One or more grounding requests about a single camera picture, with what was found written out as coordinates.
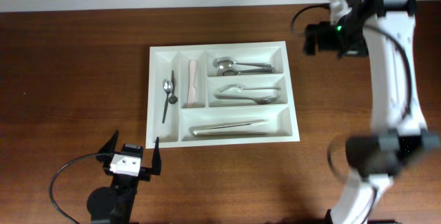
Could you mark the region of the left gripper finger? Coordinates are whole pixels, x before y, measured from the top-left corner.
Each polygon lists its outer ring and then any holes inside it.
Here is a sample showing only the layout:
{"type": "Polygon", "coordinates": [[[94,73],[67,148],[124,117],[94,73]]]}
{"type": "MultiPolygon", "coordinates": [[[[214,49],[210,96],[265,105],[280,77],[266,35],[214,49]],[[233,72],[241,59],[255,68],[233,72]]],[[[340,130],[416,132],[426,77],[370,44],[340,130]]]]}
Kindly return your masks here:
{"type": "Polygon", "coordinates": [[[161,154],[159,150],[159,137],[156,138],[154,143],[154,152],[152,156],[152,175],[159,176],[161,174],[162,169],[162,160],[161,160],[161,154]]]}
{"type": "Polygon", "coordinates": [[[99,154],[113,154],[118,141],[119,131],[116,130],[109,141],[99,150],[99,154]]]}

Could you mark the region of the steel teaspoon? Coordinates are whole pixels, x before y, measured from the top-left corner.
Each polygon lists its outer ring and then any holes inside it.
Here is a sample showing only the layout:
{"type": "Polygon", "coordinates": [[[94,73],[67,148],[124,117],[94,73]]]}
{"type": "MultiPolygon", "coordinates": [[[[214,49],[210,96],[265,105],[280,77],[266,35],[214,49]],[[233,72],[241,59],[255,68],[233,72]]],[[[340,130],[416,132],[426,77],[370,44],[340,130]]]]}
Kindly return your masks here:
{"type": "Polygon", "coordinates": [[[175,104],[175,103],[177,103],[177,101],[178,101],[178,97],[175,95],[175,89],[176,89],[176,86],[175,86],[175,73],[174,73],[174,71],[172,70],[172,73],[171,73],[171,83],[172,83],[172,92],[171,92],[171,95],[170,95],[170,97],[169,97],[169,99],[168,99],[168,102],[169,102],[169,104],[175,104]]]}

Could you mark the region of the steel teaspoon angled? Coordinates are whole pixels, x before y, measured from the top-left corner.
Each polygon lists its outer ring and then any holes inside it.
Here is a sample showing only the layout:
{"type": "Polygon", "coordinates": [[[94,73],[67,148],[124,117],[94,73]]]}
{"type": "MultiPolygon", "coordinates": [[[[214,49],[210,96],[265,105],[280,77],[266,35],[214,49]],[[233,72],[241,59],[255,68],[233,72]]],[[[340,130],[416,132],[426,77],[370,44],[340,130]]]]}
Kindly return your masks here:
{"type": "Polygon", "coordinates": [[[165,98],[165,103],[164,103],[164,108],[163,108],[162,123],[164,123],[165,119],[166,119],[166,114],[167,114],[167,109],[168,109],[168,104],[169,104],[169,96],[174,89],[173,83],[171,81],[165,81],[163,84],[163,89],[166,93],[166,98],[165,98]]]}

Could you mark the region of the pink plastic knife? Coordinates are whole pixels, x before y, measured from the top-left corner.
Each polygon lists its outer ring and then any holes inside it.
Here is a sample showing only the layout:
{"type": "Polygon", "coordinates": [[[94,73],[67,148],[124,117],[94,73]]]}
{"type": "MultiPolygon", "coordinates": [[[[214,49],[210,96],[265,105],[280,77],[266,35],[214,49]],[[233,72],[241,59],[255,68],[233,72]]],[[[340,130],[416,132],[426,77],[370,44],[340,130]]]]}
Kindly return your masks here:
{"type": "Polygon", "coordinates": [[[190,60],[189,61],[189,85],[187,91],[187,107],[190,108],[194,104],[196,99],[197,89],[195,86],[196,80],[196,72],[197,72],[197,61],[190,60]]]}

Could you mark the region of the steel fork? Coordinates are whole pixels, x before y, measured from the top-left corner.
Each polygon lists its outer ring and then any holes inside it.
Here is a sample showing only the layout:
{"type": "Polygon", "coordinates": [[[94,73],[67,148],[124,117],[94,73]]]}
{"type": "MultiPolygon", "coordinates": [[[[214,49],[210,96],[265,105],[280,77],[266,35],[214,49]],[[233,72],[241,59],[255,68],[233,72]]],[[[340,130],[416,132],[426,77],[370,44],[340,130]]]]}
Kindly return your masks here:
{"type": "Polygon", "coordinates": [[[244,88],[241,85],[226,85],[222,88],[217,89],[217,92],[221,93],[221,92],[225,92],[225,91],[228,91],[231,89],[238,90],[239,92],[244,91],[244,90],[277,90],[277,91],[281,91],[280,87],[244,88]]]}
{"type": "Polygon", "coordinates": [[[259,105],[266,105],[273,103],[278,100],[278,96],[266,96],[261,98],[250,97],[250,96],[234,96],[234,95],[224,95],[224,94],[215,94],[217,99],[229,99],[229,100],[250,100],[259,105]]]}

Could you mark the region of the steel tablespoon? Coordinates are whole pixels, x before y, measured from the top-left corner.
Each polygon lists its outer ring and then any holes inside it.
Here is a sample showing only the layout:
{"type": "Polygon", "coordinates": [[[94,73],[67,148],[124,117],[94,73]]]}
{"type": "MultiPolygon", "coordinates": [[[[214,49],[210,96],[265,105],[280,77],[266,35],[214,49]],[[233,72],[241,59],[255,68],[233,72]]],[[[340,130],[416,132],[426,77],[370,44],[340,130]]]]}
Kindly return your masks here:
{"type": "Polygon", "coordinates": [[[243,74],[272,74],[275,73],[276,69],[274,67],[270,68],[258,68],[258,69],[251,69],[251,70],[238,70],[236,68],[224,68],[219,69],[216,73],[217,76],[236,76],[236,75],[243,75],[243,74]]]}
{"type": "Polygon", "coordinates": [[[246,65],[253,66],[258,68],[270,68],[271,64],[269,63],[241,63],[234,60],[233,57],[219,57],[213,60],[212,62],[215,68],[225,69],[230,68],[233,65],[246,65]]]}

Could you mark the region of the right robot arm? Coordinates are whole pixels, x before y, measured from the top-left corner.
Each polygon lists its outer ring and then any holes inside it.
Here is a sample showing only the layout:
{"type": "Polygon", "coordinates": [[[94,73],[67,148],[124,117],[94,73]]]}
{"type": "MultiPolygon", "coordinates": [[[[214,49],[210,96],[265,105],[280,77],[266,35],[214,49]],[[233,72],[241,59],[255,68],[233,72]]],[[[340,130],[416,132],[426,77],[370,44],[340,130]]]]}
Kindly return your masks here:
{"type": "Polygon", "coordinates": [[[303,51],[369,58],[371,131],[345,143],[345,187],[325,223],[368,223],[374,207],[403,169],[440,147],[427,128],[416,85],[413,38],[416,0],[330,0],[328,21],[309,24],[303,51]]]}

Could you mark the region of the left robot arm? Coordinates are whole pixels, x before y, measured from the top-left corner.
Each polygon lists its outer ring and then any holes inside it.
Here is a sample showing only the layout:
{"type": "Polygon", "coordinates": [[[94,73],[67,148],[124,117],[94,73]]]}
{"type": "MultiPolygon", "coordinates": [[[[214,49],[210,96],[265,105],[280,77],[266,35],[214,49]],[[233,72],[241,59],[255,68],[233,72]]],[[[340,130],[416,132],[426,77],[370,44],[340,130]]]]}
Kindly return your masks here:
{"type": "Polygon", "coordinates": [[[159,139],[154,142],[152,166],[143,167],[144,148],[126,143],[117,152],[118,137],[116,131],[96,158],[112,182],[108,187],[95,189],[88,197],[87,210],[92,223],[129,223],[139,182],[149,182],[153,175],[161,174],[159,139]]]}

